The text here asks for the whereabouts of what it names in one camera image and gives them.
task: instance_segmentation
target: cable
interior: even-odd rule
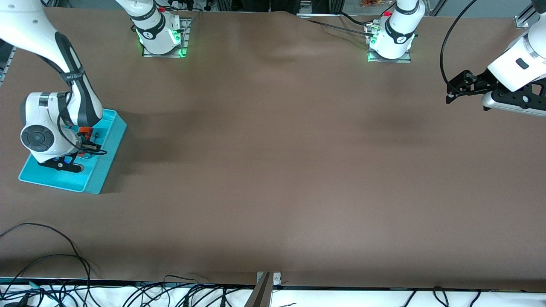
[[[386,10],[384,10],[381,15],[383,16],[383,14],[385,14],[386,11],[390,10],[394,5],[396,4],[396,1],[393,2]]]
[[[342,11],[339,11],[339,12],[336,12],[336,13],[332,13],[332,14],[334,14],[334,15],[343,15],[343,16],[347,17],[349,20],[351,20],[353,23],[356,23],[357,25],[361,25],[361,26],[365,26],[365,25],[366,25],[365,22],[358,21],[358,20],[352,18],[351,16],[345,14],[345,13],[342,12]]]
[[[221,299],[223,296],[227,296],[228,294],[230,293],[233,293],[233,292],[237,292],[239,290],[243,290],[243,289],[249,289],[249,288],[252,288],[253,286],[246,286],[246,287],[243,287],[243,288],[239,288],[239,289],[235,289],[235,290],[231,290],[229,292],[226,292],[225,294],[215,298],[214,300],[212,300],[210,303],[208,303],[208,305],[206,305],[205,307],[210,307],[214,302],[216,302],[217,300]]]
[[[19,271],[19,273],[17,273],[17,275],[15,275],[15,277],[12,279],[12,281],[8,284],[8,287],[5,289],[4,293],[7,293],[9,288],[13,285],[13,283],[15,282],[15,280],[22,274],[25,273],[25,271],[27,269],[29,269],[31,266],[33,266],[34,264],[44,260],[44,259],[48,259],[48,258],[52,258],[52,257],[71,257],[71,258],[77,258],[78,260],[80,260],[80,262],[82,263],[86,263],[87,265],[89,265],[88,261],[80,256],[77,256],[77,255],[70,255],[70,254],[66,254],[66,253],[54,253],[54,254],[51,254],[51,255],[46,255],[46,256],[43,256],[43,257],[40,257],[36,260],[34,260],[33,262],[27,264],[21,271]],[[84,268],[85,268],[85,273],[87,274],[87,276],[90,275],[90,270],[84,265]],[[3,293],[0,293],[0,297],[4,298],[4,294]]]
[[[92,297],[92,294],[90,294],[90,283],[91,283],[91,265],[89,264],[89,261],[87,261],[87,259],[83,258],[80,256],[80,254],[78,253],[77,249],[76,249],[76,246],[74,245],[74,242],[68,237],[66,236],[64,233],[60,232],[59,230],[51,227],[51,226],[48,226],[48,225],[44,225],[44,224],[39,224],[39,223],[21,223],[19,225],[16,225],[8,230],[6,230],[5,232],[3,232],[2,234],[0,234],[0,239],[2,237],[4,237],[5,235],[7,235],[8,233],[12,232],[13,230],[19,228],[19,227],[22,227],[22,226],[25,226],[25,225],[30,225],[30,226],[37,226],[37,227],[43,227],[43,228],[46,228],[46,229],[49,229],[49,230],[52,230],[54,232],[56,232],[57,234],[61,235],[63,238],[65,238],[66,241],[68,241],[68,243],[70,244],[70,247],[72,247],[72,251],[74,251],[74,255],[68,255],[68,254],[52,254],[52,255],[47,255],[47,256],[44,256],[44,257],[41,257],[33,262],[31,262],[30,264],[28,264],[26,267],[24,267],[13,279],[12,281],[9,283],[8,287],[6,288],[5,292],[7,293],[7,291],[9,290],[9,288],[13,285],[13,283],[15,282],[15,280],[17,279],[17,277],[19,277],[19,275],[23,274],[30,266],[32,266],[33,264],[43,260],[43,259],[46,259],[46,258],[49,258],[49,257],[55,257],[55,256],[63,256],[63,257],[73,257],[73,258],[77,258],[80,263],[84,266],[84,270],[85,270],[85,273],[87,275],[87,292],[85,294],[85,300],[84,300],[84,307],[86,306],[86,301],[87,301],[87,296],[90,295]],[[4,295],[0,292],[0,298],[4,298]]]
[[[446,302],[442,302],[440,300],[440,298],[436,295],[436,291],[442,291],[443,295],[444,295],[444,298],[446,299]],[[440,286],[435,286],[433,289],[432,289],[432,294],[434,294],[434,297],[436,298],[436,300],[438,302],[440,302],[440,304],[442,304],[444,307],[449,307],[449,301],[447,299],[447,294],[446,292],[444,291],[444,289]]]
[[[343,28],[343,27],[338,27],[338,26],[330,25],[330,24],[328,24],[328,23],[323,23],[323,22],[315,21],[315,20],[308,20],[308,21],[313,22],[313,23],[317,23],[317,24],[319,24],[319,25],[327,26],[327,27],[330,27],[330,28],[334,28],[334,29],[340,29],[340,30],[347,31],[347,32],[352,32],[352,33],[356,33],[356,34],[361,34],[361,35],[364,35],[364,36],[373,36],[372,33],[365,33],[365,32],[361,32],[361,31],[356,31],[356,30],[352,30],[352,29],[347,29],[347,28]]]
[[[199,302],[202,301],[205,297],[209,296],[210,294],[212,294],[213,292],[215,292],[216,290],[221,289],[221,288],[222,288],[221,286],[213,288],[212,291],[210,291],[209,293],[203,295],[200,299],[198,299],[195,304],[192,304],[192,307],[196,307],[197,304],[199,304]]]
[[[67,141],[70,145],[72,145],[72,147],[76,148],[78,151],[82,151],[82,152],[85,152],[87,154],[90,154],[90,155],[96,155],[96,156],[102,156],[102,155],[106,155],[108,152],[106,150],[103,150],[103,149],[99,149],[98,151],[93,151],[93,150],[88,150],[88,149],[85,149],[85,148],[81,148],[81,147],[78,147],[76,146],[76,144],[72,143],[68,137],[64,134],[64,132],[62,131],[61,129],[61,114],[63,111],[66,110],[66,106],[64,106],[64,108],[59,112],[59,115],[57,116],[57,129],[59,130],[59,133],[61,134],[61,136],[63,137],[63,139],[65,141]]]
[[[202,9],[200,8],[192,8],[192,9],[179,9],[179,8],[175,8],[173,7],[172,5],[158,5],[158,7],[160,8],[164,8],[165,10],[167,11],[203,11]]]
[[[460,96],[470,96],[470,95],[477,95],[477,94],[481,94],[481,93],[486,93],[488,91],[490,91],[489,89],[483,89],[483,90],[480,90],[480,91],[476,91],[476,92],[463,92],[463,91],[460,91],[458,88],[455,88],[453,85],[451,85],[451,83],[449,83],[449,81],[447,80],[447,77],[446,77],[446,72],[444,71],[444,64],[443,64],[443,54],[444,54],[444,49],[446,48],[446,44],[447,44],[447,40],[449,39],[449,35],[451,34],[451,32],[453,31],[453,28],[455,27],[455,25],[457,24],[457,22],[459,22],[459,20],[461,19],[461,17],[464,15],[464,13],[466,13],[466,11],[468,11],[468,9],[478,0],[472,0],[467,6],[466,8],[464,8],[461,13],[459,14],[459,16],[457,16],[457,18],[455,19],[455,21],[453,21],[453,24],[451,25],[451,27],[449,28],[449,30],[447,31],[447,34],[446,34],[446,37],[444,38],[444,41],[443,41],[443,44],[442,44],[442,49],[440,49],[440,72],[442,73],[442,78],[444,80],[444,82],[446,83],[447,87],[449,88],[449,90],[451,92],[453,92],[453,94],[457,94],[457,95],[460,95]]]
[[[178,279],[181,279],[181,280],[195,281],[196,284],[200,285],[200,283],[199,283],[199,281],[197,281],[197,279],[186,278],[186,277],[181,277],[181,276],[176,276],[176,275],[171,275],[171,274],[165,275],[165,277],[163,278],[163,283],[165,283],[165,279],[167,279],[167,277],[178,278]]]
[[[8,233],[16,230],[17,228],[19,227],[22,227],[22,226],[26,226],[26,225],[29,225],[29,226],[37,226],[37,227],[43,227],[43,228],[46,228],[46,229],[49,229],[49,230],[52,230],[54,232],[56,232],[57,234],[61,235],[66,241],[68,241],[68,243],[70,243],[70,247],[72,247],[72,250],[74,251],[74,253],[76,255],[78,255],[78,251],[76,250],[76,245],[74,244],[74,242],[68,237],[66,236],[64,233],[60,232],[59,230],[51,227],[51,226],[48,226],[48,225],[44,225],[44,224],[38,224],[38,223],[21,223],[19,225],[16,225],[12,228],[9,228],[8,230],[6,230],[5,232],[3,232],[2,234],[0,234],[0,239],[7,235]]]
[[[479,296],[482,294],[482,290],[478,290],[478,294],[474,297],[474,299],[470,302],[470,305],[468,307],[473,307],[474,303],[478,300]]]
[[[408,299],[406,300],[405,304],[402,305],[401,307],[408,307],[408,305],[410,304],[411,302],[411,299],[413,298],[413,296],[415,296],[415,294],[417,293],[417,290],[414,290],[408,297]]]

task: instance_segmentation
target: brown table surface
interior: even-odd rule
[[[445,105],[452,18],[425,18],[413,63],[387,64],[357,34],[287,13],[199,14],[177,60],[142,58],[124,11],[46,13],[128,130],[98,196],[19,182],[19,104],[66,86],[18,51],[0,88],[1,229],[57,227],[101,279],[275,270],[289,285],[546,290],[546,121],[483,112],[478,96]],[[519,33],[461,20],[448,76],[482,72]],[[69,251],[19,229],[0,240],[0,275]],[[83,271],[62,259],[26,276]]]

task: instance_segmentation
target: blue tray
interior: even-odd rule
[[[102,144],[102,149],[108,154],[90,158],[77,157],[74,163],[84,166],[80,173],[40,166],[38,161],[29,155],[19,174],[19,180],[73,192],[99,194],[126,128],[127,124],[116,111],[104,109],[103,118],[93,127],[93,134],[98,133],[95,142]]]

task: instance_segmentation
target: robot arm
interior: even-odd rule
[[[532,0],[539,20],[478,76],[463,71],[448,86],[446,102],[484,94],[484,110],[546,116],[546,0]]]
[[[92,127],[103,108],[70,41],[51,25],[40,0],[0,0],[0,28],[1,39],[37,54],[70,86],[70,92],[28,95],[21,142],[39,163],[78,152],[85,142],[64,124]]]
[[[180,44],[171,29],[180,29],[180,19],[172,13],[159,12],[154,0],[116,0],[135,24],[140,41],[149,52],[162,55]]]
[[[380,18],[380,29],[370,48],[388,59],[396,59],[411,48],[417,25],[425,15],[423,0],[397,0],[390,16]]]

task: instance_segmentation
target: black cable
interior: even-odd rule
[[[46,228],[46,229],[49,229],[49,230],[52,230],[54,232],[56,232],[57,234],[61,235],[63,238],[65,238],[66,241],[68,241],[68,243],[70,244],[70,247],[72,247],[72,251],[74,252],[74,255],[68,255],[68,254],[53,254],[53,255],[47,255],[47,256],[44,256],[44,257],[41,257],[33,262],[31,262],[30,264],[28,264],[26,267],[24,267],[18,274],[17,276],[15,276],[12,281],[10,282],[10,284],[8,285],[8,287],[6,288],[5,292],[8,291],[9,287],[11,287],[11,285],[13,285],[13,283],[15,282],[15,280],[17,279],[17,277],[19,277],[19,275],[23,274],[25,272],[26,269],[28,269],[28,267],[30,267],[31,265],[35,264],[36,262],[39,262],[41,261],[42,259],[46,259],[48,257],[53,257],[53,256],[66,256],[66,257],[74,257],[74,258],[77,258],[80,263],[84,266],[84,270],[85,270],[85,273],[87,275],[87,292],[85,294],[85,300],[84,300],[84,306],[86,306],[86,300],[87,300],[87,296],[90,295],[90,283],[91,283],[91,265],[89,264],[89,261],[87,261],[87,259],[83,258],[80,256],[80,254],[78,253],[77,249],[76,249],[76,246],[74,244],[74,242],[72,242],[72,240],[66,236],[64,233],[60,232],[59,230],[51,227],[51,226],[48,226],[48,225],[44,225],[44,224],[39,224],[39,223],[21,223],[19,225],[16,225],[8,230],[6,230],[5,232],[3,232],[2,234],[0,234],[0,239],[2,237],[4,237],[5,235],[7,235],[8,233],[12,232],[13,230],[19,228],[19,227],[22,227],[22,226],[26,226],[26,225],[30,225],[30,226],[37,226],[37,227],[43,227],[43,228]]]
[[[188,293],[186,293],[186,295],[183,296],[182,299],[179,300],[179,302],[176,303],[176,305],[174,305],[174,307],[180,307],[180,306],[188,307],[189,306],[189,297],[190,297],[190,295],[192,295],[192,292],[194,292],[193,294],[196,294],[197,292],[199,292],[203,288],[205,288],[205,286],[202,286],[202,285],[195,285],[195,286],[191,287],[189,289]]]
[[[192,307],[197,306],[197,304],[199,304],[199,302],[202,301],[205,297],[209,296],[210,294],[212,294],[213,292],[215,292],[216,290],[221,289],[221,288],[222,288],[221,286],[213,288],[212,291],[210,291],[209,293],[203,295],[200,299],[198,299],[195,304],[192,304]]]
[[[436,291],[442,291],[443,295],[444,295],[444,299],[446,299],[446,302],[442,302],[442,300],[440,300],[440,298],[436,295]],[[432,294],[434,294],[434,297],[436,298],[436,300],[438,302],[440,302],[440,304],[442,304],[444,307],[449,307],[449,301],[447,299],[447,294],[446,292],[444,291],[444,289],[440,286],[435,286],[433,289],[432,289]]]
[[[479,296],[482,294],[482,290],[478,290],[478,294],[474,297],[474,299],[470,302],[470,305],[468,307],[473,307],[474,303],[478,300]]]
[[[8,230],[6,230],[6,231],[3,232],[2,234],[0,234],[0,239],[1,239],[3,236],[7,235],[8,233],[10,233],[10,232],[16,230],[17,228],[22,227],[22,226],[26,226],[26,225],[29,225],[29,226],[37,226],[37,227],[43,227],[43,228],[46,228],[46,229],[49,229],[49,230],[52,230],[52,231],[56,232],[57,234],[61,235],[66,241],[68,241],[68,243],[70,244],[70,247],[72,247],[72,250],[74,251],[74,253],[75,253],[76,255],[79,256],[78,251],[76,250],[76,245],[74,244],[74,242],[73,242],[68,236],[66,236],[64,233],[60,232],[59,230],[57,230],[57,229],[55,229],[55,228],[53,228],[53,227],[51,227],[51,226],[44,225],[44,224],[38,224],[38,223],[21,223],[21,224],[16,225],[16,226],[14,226],[14,227],[12,227],[12,228],[9,228]]]
[[[192,9],[179,9],[179,8],[175,8],[173,7],[172,5],[158,5],[158,7],[160,8],[164,8],[165,10],[167,11],[203,11],[202,9],[200,8],[192,8]]]
[[[364,35],[364,36],[373,36],[372,33],[365,33],[365,32],[361,32],[361,31],[356,31],[356,30],[352,30],[352,29],[347,29],[347,28],[343,28],[343,27],[338,27],[338,26],[330,25],[330,24],[328,24],[328,23],[323,23],[323,22],[315,21],[315,20],[308,20],[308,21],[311,21],[311,22],[313,22],[313,23],[317,23],[317,24],[319,24],[319,25],[327,26],[327,27],[330,27],[330,28],[334,28],[334,29],[340,29],[340,30],[347,31],[347,32],[352,32],[352,33],[356,33],[356,34],[361,34],[361,35]]]
[[[145,291],[149,290],[149,288],[152,288],[152,287],[156,287],[156,286],[159,286],[161,285],[162,282],[155,282],[153,284],[149,284],[149,285],[145,285],[139,289],[137,289],[135,292],[133,292],[126,300],[125,302],[123,303],[122,307],[129,307],[136,299],[139,298],[139,296],[142,295],[142,293],[144,293]],[[129,303],[129,300],[131,299],[131,297],[133,297],[133,295],[137,294],[138,292],[142,292],[140,295],[137,295],[130,303]]]
[[[223,295],[221,295],[221,296],[215,298],[214,300],[212,300],[212,301],[211,301],[210,303],[208,303],[208,305],[205,306],[205,307],[210,307],[214,302],[216,302],[217,300],[221,299],[223,296],[227,296],[227,295],[230,294],[230,293],[237,292],[237,291],[243,290],[243,289],[249,289],[249,288],[252,288],[252,287],[253,287],[253,286],[247,286],[247,287],[243,287],[243,288],[239,288],[239,289],[235,289],[235,290],[231,290],[231,291],[229,291],[229,292],[226,292],[225,294],[223,294]]]
[[[344,12],[342,11],[339,11],[339,12],[336,12],[336,13],[332,13],[334,15],[343,15],[345,17],[347,17],[349,20],[351,20],[353,23],[356,23],[357,25],[361,25],[361,26],[365,26],[366,23],[365,22],[362,22],[362,21],[358,21],[354,18],[352,18],[351,16],[349,16],[348,14],[345,14]]]
[[[59,115],[57,116],[57,129],[59,130],[59,133],[61,134],[63,139],[65,141],[67,141],[68,144],[72,145],[72,147],[76,148],[78,151],[82,151],[82,152],[85,152],[87,154],[96,155],[96,156],[106,155],[108,153],[106,150],[99,149],[98,151],[94,151],[94,150],[89,150],[89,149],[86,149],[86,148],[78,147],[78,146],[76,146],[76,144],[72,143],[68,139],[68,137],[64,134],[64,132],[61,129],[61,114],[62,114],[62,112],[64,112],[64,110],[66,110],[66,108],[67,107],[64,106],[64,108],[59,112]]]
[[[402,305],[402,307],[408,307],[408,305],[410,304],[411,302],[411,299],[413,298],[413,296],[415,296],[415,294],[417,293],[417,290],[414,290],[408,297],[408,299],[406,300],[405,304]]]
[[[446,83],[447,87],[449,88],[449,90],[451,92],[453,92],[453,94],[457,94],[457,95],[460,95],[460,96],[470,96],[470,95],[477,95],[477,94],[481,94],[481,93],[486,93],[488,91],[490,91],[489,89],[483,89],[483,90],[480,90],[480,91],[476,91],[476,92],[463,92],[463,91],[460,91],[458,88],[455,88],[453,85],[451,85],[451,83],[449,83],[449,81],[447,80],[447,77],[446,77],[446,72],[444,71],[444,64],[443,64],[443,54],[444,54],[444,49],[446,48],[446,44],[447,44],[447,40],[449,39],[449,35],[451,34],[451,32],[453,31],[453,28],[455,27],[455,25],[457,24],[457,22],[459,22],[459,20],[461,19],[461,17],[464,15],[464,13],[466,13],[466,11],[468,11],[468,9],[478,0],[472,0],[467,6],[466,8],[464,8],[461,13],[459,14],[459,16],[457,16],[457,18],[455,19],[455,21],[453,21],[453,24],[451,25],[451,27],[449,28],[449,30],[447,31],[447,34],[446,34],[446,37],[444,38],[444,41],[443,41],[443,44],[442,44],[442,49],[440,49],[440,72],[442,73],[442,78],[444,80],[444,82]]]
[[[12,281],[8,284],[8,287],[5,289],[4,293],[7,293],[9,288],[14,284],[15,280],[22,274],[25,273],[25,271],[27,269],[29,269],[31,266],[33,266],[34,264],[44,260],[44,259],[48,259],[48,258],[52,258],[52,257],[71,257],[71,258],[77,258],[78,260],[80,260],[80,262],[82,263],[86,263],[87,265],[89,265],[88,261],[85,259],[85,258],[82,258],[80,256],[77,256],[77,255],[70,255],[70,254],[65,254],[65,253],[55,253],[55,254],[51,254],[51,255],[46,255],[46,256],[43,256],[43,257],[40,257],[36,260],[34,260],[33,262],[27,264],[21,271],[19,271],[19,273],[17,273],[17,275],[15,275],[15,277],[12,279]],[[84,268],[85,268],[85,272],[87,274],[87,276],[90,275],[90,270],[84,265]]]
[[[393,2],[386,10],[384,10],[381,15],[383,16],[383,14],[385,14],[386,11],[390,10],[394,5],[396,4],[396,1]]]
[[[197,279],[186,278],[186,277],[176,276],[176,275],[171,275],[171,274],[165,275],[165,277],[163,278],[163,283],[164,283],[164,284],[165,284],[165,280],[167,279],[167,277],[177,278],[177,279],[181,279],[181,280],[195,281],[196,284],[200,285],[200,283],[199,283],[199,281],[197,281]]]
[[[168,293],[169,291],[172,291],[174,289],[181,288],[181,287],[184,287],[184,286],[187,286],[187,285],[189,285],[189,284],[180,284],[178,286],[172,287],[172,288],[170,288],[170,289],[168,289],[166,291],[163,291],[160,294],[156,295],[154,298],[158,298],[158,297],[162,296],[164,293]],[[151,301],[149,301],[146,304],[142,305],[141,307],[149,306],[152,301],[154,301],[154,299],[152,299]]]

